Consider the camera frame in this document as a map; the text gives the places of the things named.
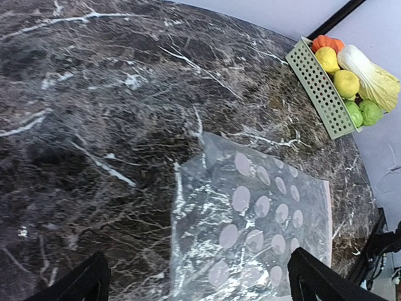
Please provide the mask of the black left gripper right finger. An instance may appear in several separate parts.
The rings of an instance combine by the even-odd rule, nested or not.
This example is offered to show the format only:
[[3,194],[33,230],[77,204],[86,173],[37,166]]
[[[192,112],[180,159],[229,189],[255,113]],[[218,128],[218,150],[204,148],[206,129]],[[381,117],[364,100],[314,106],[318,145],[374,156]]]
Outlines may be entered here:
[[341,277],[301,247],[292,252],[288,272],[293,301],[385,301]]

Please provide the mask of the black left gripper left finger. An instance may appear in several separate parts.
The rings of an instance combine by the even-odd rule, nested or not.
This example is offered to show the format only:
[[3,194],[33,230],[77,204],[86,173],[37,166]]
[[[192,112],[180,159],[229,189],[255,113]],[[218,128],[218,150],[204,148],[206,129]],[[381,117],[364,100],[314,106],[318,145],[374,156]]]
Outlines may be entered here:
[[25,301],[107,301],[110,268],[102,251],[97,251],[54,285]]

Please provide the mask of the clear dotted zip top bag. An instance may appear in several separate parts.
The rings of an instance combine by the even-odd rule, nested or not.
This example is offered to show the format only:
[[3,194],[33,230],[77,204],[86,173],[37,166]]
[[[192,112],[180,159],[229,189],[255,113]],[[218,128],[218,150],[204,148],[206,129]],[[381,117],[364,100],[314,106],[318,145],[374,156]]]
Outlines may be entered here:
[[178,166],[171,300],[289,300],[287,265],[304,248],[332,257],[328,181],[221,136]]

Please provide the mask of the napa cabbage toy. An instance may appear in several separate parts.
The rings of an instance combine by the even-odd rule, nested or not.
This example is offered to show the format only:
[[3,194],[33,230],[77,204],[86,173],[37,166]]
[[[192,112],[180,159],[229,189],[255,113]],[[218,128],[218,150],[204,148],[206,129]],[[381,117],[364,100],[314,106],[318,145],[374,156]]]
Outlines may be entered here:
[[346,45],[337,54],[338,64],[353,72],[360,81],[359,95],[375,102],[382,110],[391,112],[398,104],[400,80],[376,65],[356,46]]

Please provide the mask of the green apple toy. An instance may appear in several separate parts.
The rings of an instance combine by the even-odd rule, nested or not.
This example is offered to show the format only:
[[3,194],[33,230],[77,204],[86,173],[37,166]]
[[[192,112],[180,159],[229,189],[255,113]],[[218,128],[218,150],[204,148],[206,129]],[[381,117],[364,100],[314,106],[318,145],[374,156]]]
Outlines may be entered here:
[[345,101],[345,106],[348,110],[348,113],[355,124],[356,128],[359,128],[363,125],[363,115],[359,109],[359,106],[351,100]]

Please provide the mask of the green wrinkled fruit toy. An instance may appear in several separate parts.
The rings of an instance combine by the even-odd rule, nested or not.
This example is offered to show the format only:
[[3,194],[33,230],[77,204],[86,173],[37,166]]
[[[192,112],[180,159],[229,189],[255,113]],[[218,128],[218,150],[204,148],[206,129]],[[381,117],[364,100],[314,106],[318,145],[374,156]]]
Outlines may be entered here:
[[363,100],[359,104],[363,117],[363,126],[373,126],[383,118],[382,109],[371,100]]

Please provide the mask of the yellow round fruit toy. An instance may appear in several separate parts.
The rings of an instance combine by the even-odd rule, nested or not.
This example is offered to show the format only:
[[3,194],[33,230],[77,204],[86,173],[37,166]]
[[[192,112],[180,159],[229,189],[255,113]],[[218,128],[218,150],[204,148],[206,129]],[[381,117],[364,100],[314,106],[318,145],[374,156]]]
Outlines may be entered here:
[[358,77],[351,71],[338,70],[333,76],[333,84],[343,98],[353,98],[360,90]]

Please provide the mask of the green perforated plastic basket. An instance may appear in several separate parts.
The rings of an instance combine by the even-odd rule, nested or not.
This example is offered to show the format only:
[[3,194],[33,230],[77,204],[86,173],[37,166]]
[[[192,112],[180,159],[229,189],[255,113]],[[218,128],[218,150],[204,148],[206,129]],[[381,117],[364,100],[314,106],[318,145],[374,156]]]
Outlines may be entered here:
[[338,94],[329,74],[324,71],[311,50],[312,41],[301,37],[294,48],[285,56],[301,85],[314,105],[331,139],[353,132],[361,132]]

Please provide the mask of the yellow lemon toy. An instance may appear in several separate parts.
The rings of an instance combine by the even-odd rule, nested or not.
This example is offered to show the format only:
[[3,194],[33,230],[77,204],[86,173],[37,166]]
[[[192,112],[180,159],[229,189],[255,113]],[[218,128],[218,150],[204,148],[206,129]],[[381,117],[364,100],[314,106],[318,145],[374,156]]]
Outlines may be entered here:
[[335,73],[340,70],[336,52],[328,46],[318,49],[315,53],[316,59],[327,73]]

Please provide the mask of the orange pumpkin toy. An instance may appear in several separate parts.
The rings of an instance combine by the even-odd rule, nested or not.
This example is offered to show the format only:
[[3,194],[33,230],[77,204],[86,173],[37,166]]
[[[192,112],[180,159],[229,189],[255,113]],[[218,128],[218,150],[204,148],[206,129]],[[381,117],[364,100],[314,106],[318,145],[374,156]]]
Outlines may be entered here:
[[329,36],[325,35],[319,35],[317,38],[313,40],[311,50],[312,52],[316,53],[320,48],[323,47],[330,47],[336,53],[338,53],[345,47],[345,44],[339,39],[330,38]]

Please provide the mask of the black corner frame post right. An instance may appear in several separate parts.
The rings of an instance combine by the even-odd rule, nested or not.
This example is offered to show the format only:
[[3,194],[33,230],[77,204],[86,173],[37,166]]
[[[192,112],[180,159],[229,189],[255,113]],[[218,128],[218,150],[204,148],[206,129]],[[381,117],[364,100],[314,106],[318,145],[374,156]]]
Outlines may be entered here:
[[342,22],[347,16],[349,16],[354,10],[360,7],[365,0],[350,0],[344,6],[342,6],[335,14],[329,19],[322,23],[316,30],[314,30],[307,38],[314,40],[319,35],[326,35],[330,30]]

